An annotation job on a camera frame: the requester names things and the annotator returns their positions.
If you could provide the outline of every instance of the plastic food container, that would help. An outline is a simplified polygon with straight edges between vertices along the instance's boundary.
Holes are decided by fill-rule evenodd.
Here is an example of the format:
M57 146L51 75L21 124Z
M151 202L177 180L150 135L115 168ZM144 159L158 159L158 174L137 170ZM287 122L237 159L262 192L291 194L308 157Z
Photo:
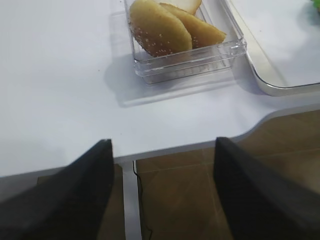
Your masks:
M128 23L133 2L134 0L124 2ZM152 57L129 31L135 73L147 84L226 70L232 67L235 57L246 53L247 43L244 35L226 0L202 0L195 16L225 32L227 35L224 42L167 56Z

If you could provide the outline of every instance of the bread slice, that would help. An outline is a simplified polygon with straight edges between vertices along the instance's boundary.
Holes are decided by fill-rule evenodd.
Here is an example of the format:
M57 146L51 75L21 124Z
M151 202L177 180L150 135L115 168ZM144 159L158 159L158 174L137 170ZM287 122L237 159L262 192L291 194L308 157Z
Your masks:
M195 15L200 7L202 0L155 0L157 3L170 4L182 9L189 14Z
M160 5L181 20L191 34L194 49L220 44L225 40L226 34L216 27L173 5L166 3L160 3Z
M184 24L154 0L135 0L129 26L136 41L153 57L192 49Z

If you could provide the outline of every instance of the green object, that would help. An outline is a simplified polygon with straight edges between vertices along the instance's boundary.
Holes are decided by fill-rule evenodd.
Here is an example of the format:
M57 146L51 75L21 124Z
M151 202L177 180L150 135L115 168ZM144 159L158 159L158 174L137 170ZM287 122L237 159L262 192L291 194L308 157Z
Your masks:
M316 7L316 8L320 8L320 0L313 0L314 3L313 5Z

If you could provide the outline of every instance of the tiled floor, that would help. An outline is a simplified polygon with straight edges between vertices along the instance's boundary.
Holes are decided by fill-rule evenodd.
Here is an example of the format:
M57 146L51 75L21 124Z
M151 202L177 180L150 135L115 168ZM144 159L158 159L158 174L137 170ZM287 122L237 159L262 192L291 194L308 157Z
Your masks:
M259 161L320 193L320 111L271 119L239 145ZM231 240L213 181L214 149L201 149L137 161L142 180L143 239ZM124 240L121 170L99 240Z

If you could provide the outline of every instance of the bread roll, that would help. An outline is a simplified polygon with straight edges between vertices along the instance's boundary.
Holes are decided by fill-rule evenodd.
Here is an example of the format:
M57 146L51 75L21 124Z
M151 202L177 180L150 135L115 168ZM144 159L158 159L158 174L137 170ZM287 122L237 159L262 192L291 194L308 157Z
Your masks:
M154 0L136 0L130 7L130 31L153 57L192 49L184 24Z
M173 5L166 3L160 3L160 5L181 20L191 34L194 49L220 44L225 40L226 34L216 27Z
M157 3L164 3L176 6L189 14L195 15L200 7L202 0L155 0Z

